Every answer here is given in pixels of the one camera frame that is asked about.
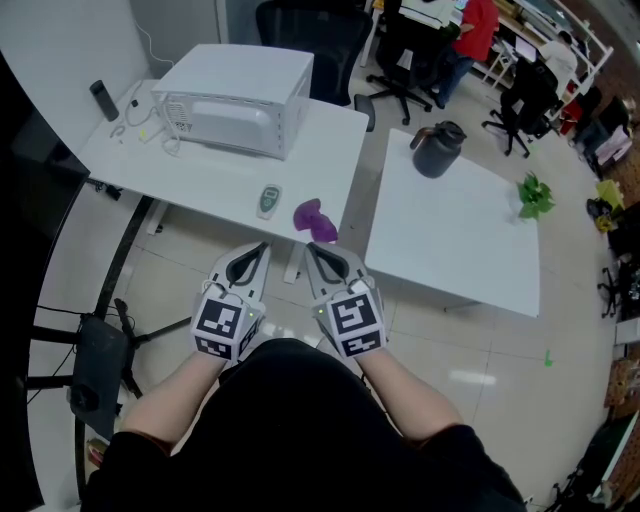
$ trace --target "green plant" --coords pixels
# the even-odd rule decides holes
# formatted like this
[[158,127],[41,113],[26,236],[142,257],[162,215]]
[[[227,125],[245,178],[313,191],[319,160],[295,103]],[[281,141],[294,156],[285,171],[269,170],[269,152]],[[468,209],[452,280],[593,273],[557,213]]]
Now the green plant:
[[556,205],[549,186],[541,183],[532,172],[527,173],[523,183],[518,183],[518,194],[522,201],[522,209],[518,214],[521,219],[538,220],[541,213],[551,211]]

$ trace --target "vent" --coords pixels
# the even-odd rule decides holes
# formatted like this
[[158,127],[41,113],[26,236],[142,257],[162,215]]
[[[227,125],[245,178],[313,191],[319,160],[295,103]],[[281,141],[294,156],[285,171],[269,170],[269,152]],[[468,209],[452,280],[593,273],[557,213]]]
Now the vent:
[[191,131],[191,123],[176,123],[174,121],[173,125],[181,132],[189,133]]
[[191,123],[187,116],[187,109],[182,103],[167,103],[167,115],[169,116],[171,124],[173,124],[179,131],[184,133],[189,133],[191,131]]

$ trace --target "white microwave oven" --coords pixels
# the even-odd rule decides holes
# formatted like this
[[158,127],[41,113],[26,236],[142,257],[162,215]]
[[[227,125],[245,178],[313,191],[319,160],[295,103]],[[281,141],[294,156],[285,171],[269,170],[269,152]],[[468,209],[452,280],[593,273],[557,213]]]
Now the white microwave oven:
[[308,109],[313,54],[200,44],[152,89],[181,140],[286,159]]

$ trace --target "jeans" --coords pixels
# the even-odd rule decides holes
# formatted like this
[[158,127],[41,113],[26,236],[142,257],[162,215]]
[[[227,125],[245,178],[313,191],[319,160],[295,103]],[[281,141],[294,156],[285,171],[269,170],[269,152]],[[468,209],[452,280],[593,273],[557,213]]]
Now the jeans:
[[466,75],[473,67],[475,62],[471,57],[460,55],[453,48],[449,48],[447,55],[445,56],[445,62],[448,64],[449,69],[446,75],[441,75],[434,85],[440,86],[440,91],[436,96],[438,103],[446,105],[451,98],[451,94],[458,87],[462,77]]
[[596,150],[604,144],[611,134],[597,119],[592,121],[589,126],[582,130],[574,139],[573,142],[578,144],[584,144],[583,154],[586,157],[595,155]]

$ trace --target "purple plush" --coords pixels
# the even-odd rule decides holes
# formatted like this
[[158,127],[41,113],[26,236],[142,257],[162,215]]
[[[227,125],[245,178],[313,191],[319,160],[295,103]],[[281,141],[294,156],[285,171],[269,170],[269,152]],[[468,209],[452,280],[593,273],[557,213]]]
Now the purple plush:
[[293,224],[298,231],[311,230],[314,242],[335,242],[338,230],[329,217],[320,213],[320,199],[311,199],[302,203],[293,213]]

